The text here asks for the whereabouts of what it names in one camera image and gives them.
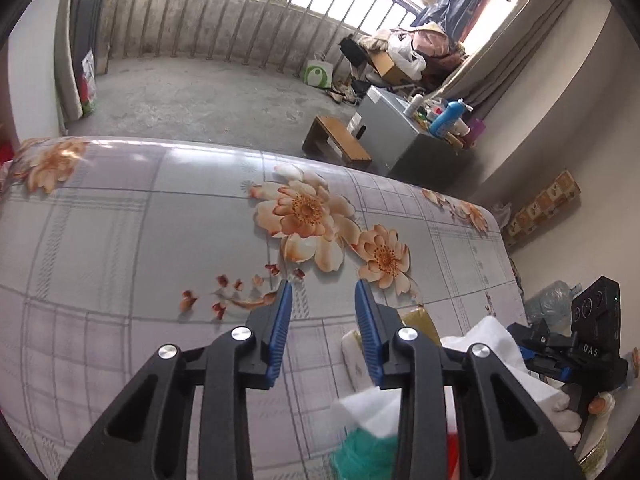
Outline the person's hand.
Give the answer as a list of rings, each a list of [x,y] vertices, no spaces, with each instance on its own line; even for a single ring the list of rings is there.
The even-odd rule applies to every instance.
[[[617,360],[606,389],[592,399],[588,406],[588,413],[601,416],[611,411],[614,406],[614,394],[631,388],[638,378],[639,349],[633,348]]]

